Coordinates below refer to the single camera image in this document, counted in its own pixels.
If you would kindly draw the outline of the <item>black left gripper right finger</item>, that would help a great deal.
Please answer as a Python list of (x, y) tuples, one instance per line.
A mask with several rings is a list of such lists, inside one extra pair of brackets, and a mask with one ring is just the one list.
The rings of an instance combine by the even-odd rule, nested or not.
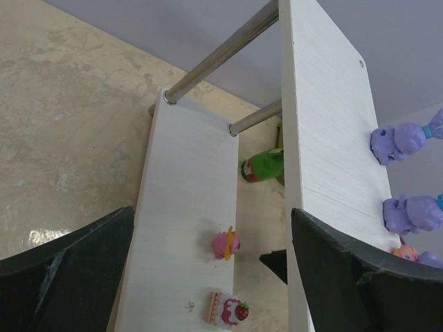
[(442, 270), (394, 256), (291, 212), (293, 248), (316, 331), (441, 331)]

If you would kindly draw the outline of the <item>red white strawberry toy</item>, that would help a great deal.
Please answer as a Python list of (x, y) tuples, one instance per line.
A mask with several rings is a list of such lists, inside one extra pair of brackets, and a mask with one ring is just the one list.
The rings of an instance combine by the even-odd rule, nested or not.
[(223, 330), (231, 331), (245, 321), (250, 314), (249, 305), (237, 296), (213, 291), (209, 296), (205, 322)]

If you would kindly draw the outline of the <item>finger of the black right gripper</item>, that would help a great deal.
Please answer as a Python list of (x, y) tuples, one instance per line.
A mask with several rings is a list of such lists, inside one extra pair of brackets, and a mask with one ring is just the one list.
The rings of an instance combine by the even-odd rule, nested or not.
[(287, 284), (287, 251), (274, 250), (260, 255), (259, 260), (283, 283)]

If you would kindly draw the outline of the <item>pink yellow bear toy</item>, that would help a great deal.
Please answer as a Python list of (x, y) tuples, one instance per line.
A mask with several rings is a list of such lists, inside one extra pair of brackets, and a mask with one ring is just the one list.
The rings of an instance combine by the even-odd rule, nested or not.
[(226, 261), (231, 259), (240, 248), (240, 240), (233, 226), (230, 226), (227, 232), (221, 232), (213, 239), (212, 248), (216, 259)]

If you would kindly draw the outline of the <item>purple bunny with strawberry cake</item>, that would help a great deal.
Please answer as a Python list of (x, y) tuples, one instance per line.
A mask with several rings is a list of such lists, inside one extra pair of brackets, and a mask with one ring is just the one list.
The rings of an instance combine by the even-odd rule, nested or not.
[(433, 138), (442, 139), (442, 109), (424, 126), (405, 122), (375, 129), (370, 136), (370, 149), (381, 165), (388, 166), (421, 151)]

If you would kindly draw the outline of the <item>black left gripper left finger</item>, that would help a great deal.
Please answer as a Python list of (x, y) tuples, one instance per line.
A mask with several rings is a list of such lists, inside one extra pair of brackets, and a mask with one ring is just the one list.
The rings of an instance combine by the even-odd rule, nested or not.
[(133, 232), (122, 207), (1, 260), (1, 330), (106, 331)]

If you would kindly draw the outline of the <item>purple bunny with blue bow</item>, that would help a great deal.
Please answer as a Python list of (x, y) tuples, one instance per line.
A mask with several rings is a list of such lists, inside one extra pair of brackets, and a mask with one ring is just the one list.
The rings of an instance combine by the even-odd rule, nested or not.
[(398, 235), (432, 232), (442, 226), (442, 194), (432, 196), (404, 196), (383, 202), (386, 228)]

